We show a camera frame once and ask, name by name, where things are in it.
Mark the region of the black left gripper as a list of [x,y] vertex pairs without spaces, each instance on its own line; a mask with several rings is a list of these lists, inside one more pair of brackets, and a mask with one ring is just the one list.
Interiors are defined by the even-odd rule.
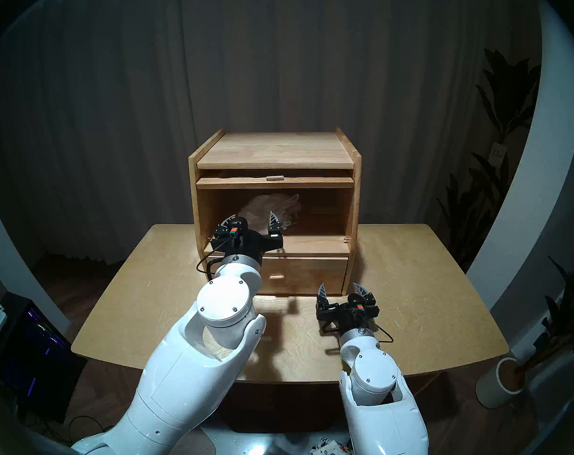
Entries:
[[[228,227],[236,218],[233,214],[223,220],[219,227]],[[283,248],[281,221],[270,211],[267,235],[256,231],[227,231],[222,232],[211,240],[212,250],[224,254],[224,258],[249,257],[261,265],[265,253]]]

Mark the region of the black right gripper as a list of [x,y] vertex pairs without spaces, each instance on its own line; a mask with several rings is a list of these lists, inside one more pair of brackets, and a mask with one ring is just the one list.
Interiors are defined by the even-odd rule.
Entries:
[[365,329],[369,321],[379,315],[380,308],[373,294],[364,286],[352,283],[356,294],[349,294],[342,304],[330,303],[325,284],[322,283],[316,297],[316,319],[323,322],[323,333],[345,334],[352,329]]

